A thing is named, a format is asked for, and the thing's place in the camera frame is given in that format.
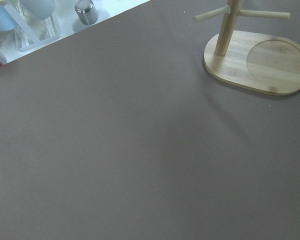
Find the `white surface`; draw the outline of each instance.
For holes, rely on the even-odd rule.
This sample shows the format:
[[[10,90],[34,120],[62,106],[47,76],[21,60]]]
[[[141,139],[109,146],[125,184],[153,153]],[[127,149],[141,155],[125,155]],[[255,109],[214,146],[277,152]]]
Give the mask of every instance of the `white surface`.
[[[99,18],[95,24],[121,14],[148,1],[149,0],[93,0],[93,3],[99,15]],[[0,60],[2,62],[9,63],[51,43],[54,43],[83,29],[91,27],[92,25],[87,26],[80,22],[75,12],[76,2],[77,0],[55,0],[56,8],[54,14],[57,16],[57,20],[61,29],[60,37],[57,40],[51,41],[47,44],[40,45],[24,52],[20,52],[16,50],[14,33],[12,30],[9,33],[6,41],[2,45],[0,45]]]

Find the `white mug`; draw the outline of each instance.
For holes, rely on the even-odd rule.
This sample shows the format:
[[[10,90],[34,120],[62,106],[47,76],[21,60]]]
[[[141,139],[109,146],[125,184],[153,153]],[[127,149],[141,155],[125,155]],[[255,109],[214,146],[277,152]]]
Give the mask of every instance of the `white mug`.
[[[17,26],[16,21],[10,16],[7,10],[0,5],[0,31],[9,31]]]
[[[56,8],[54,0],[19,0],[37,20],[44,20],[52,15]]]

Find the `tabletop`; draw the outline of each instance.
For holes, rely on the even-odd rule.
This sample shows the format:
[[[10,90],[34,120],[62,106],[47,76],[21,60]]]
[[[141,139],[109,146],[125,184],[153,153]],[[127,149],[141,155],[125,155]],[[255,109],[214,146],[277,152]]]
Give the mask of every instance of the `tabletop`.
[[[300,240],[300,91],[203,67],[218,0],[151,0],[0,67],[0,240]],[[300,0],[237,30],[300,44]]]

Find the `wooden dowel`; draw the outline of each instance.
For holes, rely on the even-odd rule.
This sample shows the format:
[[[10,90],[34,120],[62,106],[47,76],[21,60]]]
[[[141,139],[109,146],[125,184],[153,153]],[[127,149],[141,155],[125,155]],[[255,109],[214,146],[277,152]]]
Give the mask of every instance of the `wooden dowel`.
[[[217,56],[226,55],[242,3],[243,0],[228,0],[227,2],[227,5],[231,8],[231,12],[230,14],[225,14],[222,20],[221,30],[214,52]]]
[[[289,12],[240,10],[238,16],[289,20]]]
[[[0,4],[2,5],[2,6],[5,6],[7,3],[6,3],[6,0],[0,0]]]
[[[219,16],[219,15],[222,15],[222,14],[228,14],[228,13],[230,13],[230,7],[227,5],[227,6],[218,8],[216,10],[208,11],[206,13],[194,16],[193,21],[195,23],[198,23],[198,22],[201,22],[203,20],[210,19],[210,18]]]

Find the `wooden post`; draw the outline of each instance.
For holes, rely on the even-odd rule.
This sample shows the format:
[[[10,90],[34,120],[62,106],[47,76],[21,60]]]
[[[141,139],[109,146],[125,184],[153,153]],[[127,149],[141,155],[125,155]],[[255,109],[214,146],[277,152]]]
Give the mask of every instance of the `wooden post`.
[[[235,30],[238,13],[241,10],[243,0],[228,0],[227,4],[231,9],[230,14],[224,14],[220,34],[216,43],[214,54],[225,56],[229,47],[232,33]]]

